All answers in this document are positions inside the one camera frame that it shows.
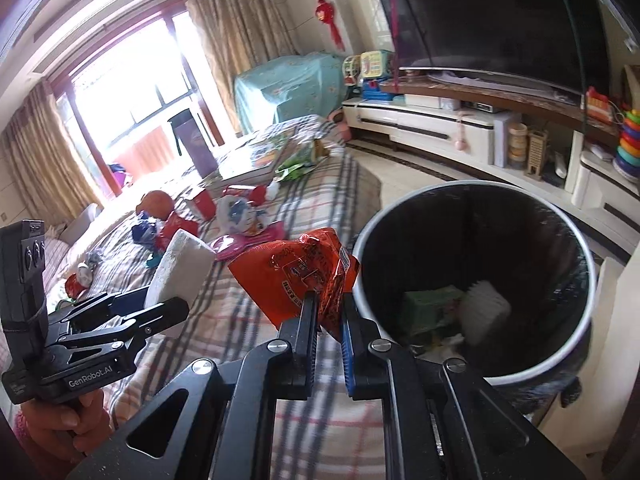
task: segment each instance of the wooden shelf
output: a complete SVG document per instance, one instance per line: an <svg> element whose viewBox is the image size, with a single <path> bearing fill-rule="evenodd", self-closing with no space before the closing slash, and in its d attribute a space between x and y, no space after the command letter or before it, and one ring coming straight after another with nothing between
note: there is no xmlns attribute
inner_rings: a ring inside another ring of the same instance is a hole
<svg viewBox="0 0 640 480"><path fill-rule="evenodd" d="M394 92L391 80L380 85L386 92ZM582 130L582 110L580 107L559 103L542 97L516 94L489 88L440 83L428 76L404 76L399 81L399 93L459 99L461 101L481 102L484 104L513 110L523 114L540 117L553 123L562 124L573 130ZM615 148L618 145L618 129L615 125L599 123L589 119L586 136Z"/></svg>

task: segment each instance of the book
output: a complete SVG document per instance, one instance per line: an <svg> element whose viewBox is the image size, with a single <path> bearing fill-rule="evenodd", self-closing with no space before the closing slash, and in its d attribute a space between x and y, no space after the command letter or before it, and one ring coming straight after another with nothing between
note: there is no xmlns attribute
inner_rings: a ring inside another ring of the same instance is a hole
<svg viewBox="0 0 640 480"><path fill-rule="evenodd" d="M260 132L250 136L235 149L218 160L218 169L207 175L199 187L209 191L213 198L222 195L226 186L260 186L269 184L278 166L290 155L287 147L295 128L266 135Z"/></svg>

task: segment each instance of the orange ball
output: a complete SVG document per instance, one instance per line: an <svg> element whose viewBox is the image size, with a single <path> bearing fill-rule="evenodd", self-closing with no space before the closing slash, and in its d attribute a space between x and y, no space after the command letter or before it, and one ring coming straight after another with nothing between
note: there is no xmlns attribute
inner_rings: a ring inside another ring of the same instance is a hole
<svg viewBox="0 0 640 480"><path fill-rule="evenodd" d="M174 211L174 199L159 189L149 191L136 206L136 214L146 211L151 216L166 221Z"/></svg>

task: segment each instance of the window frame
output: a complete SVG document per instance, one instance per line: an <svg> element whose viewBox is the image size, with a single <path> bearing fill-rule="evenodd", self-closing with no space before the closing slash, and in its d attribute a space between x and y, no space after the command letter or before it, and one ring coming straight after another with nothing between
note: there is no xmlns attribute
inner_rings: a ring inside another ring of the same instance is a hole
<svg viewBox="0 0 640 480"><path fill-rule="evenodd" d="M80 111L78 110L78 106L76 104L76 92L74 90L72 79L85 67L91 64L95 59L104 54L107 50L114 47L125 38L128 38L132 34L135 34L137 31L141 30L142 28L146 27L156 20L164 20L166 27L169 30L169 34L172 36L172 38L174 38L176 47L180 52L180 60L182 62L184 74L191 88L186 94L181 95L177 99L171 101L171 103L162 106L159 110L156 110L153 114L147 116L140 123L134 124L124 134L120 134L116 140L124 138L124 136L130 133L131 130L140 126L140 124L144 123L146 120L154 117L156 114L164 110L167 106L174 104L177 100L183 99L189 95L193 95L197 99L198 106L200 107L204 118L204 122L209 128L212 137L219 146L225 143L222 134L220 134L218 126L216 125L216 121L214 120L213 115L209 110L209 107L207 107L207 104L204 101L202 94L200 93L200 89L198 88L196 79L193 76L191 67L189 66L189 63L184 57L184 54L180 50L180 46L178 44L173 18L174 16L177 16L178 14L181 14L183 12L187 12L184 0L166 0L147 10L136 13L135 16L118 25L113 30L107 32L103 37L95 41L95 43L91 44L86 51L84 51L80 56L77 56L75 59L73 59L57 77L49 81L56 99L58 99L63 93L66 93L69 104L71 104L73 114L75 115L78 126L80 127L82 136L84 137L84 140L86 141L87 146L89 147L89 150L91 151L91 154L94 157L98 167L102 171L102 174L104 175L107 183L116 196L119 196L122 193L122 188L111 173L111 170L102 157L102 153L98 150L91 134L89 133L89 130L87 129L85 122L82 120L82 115L80 114Z"/></svg>

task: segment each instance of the blue cloth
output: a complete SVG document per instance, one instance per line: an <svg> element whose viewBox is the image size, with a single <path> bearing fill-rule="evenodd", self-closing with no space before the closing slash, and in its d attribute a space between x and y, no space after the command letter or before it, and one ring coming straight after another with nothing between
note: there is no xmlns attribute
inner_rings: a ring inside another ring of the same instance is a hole
<svg viewBox="0 0 640 480"><path fill-rule="evenodd" d="M236 78L236 109L242 131L310 114L327 117L346 95L344 58L315 52L273 59Z"/></svg>

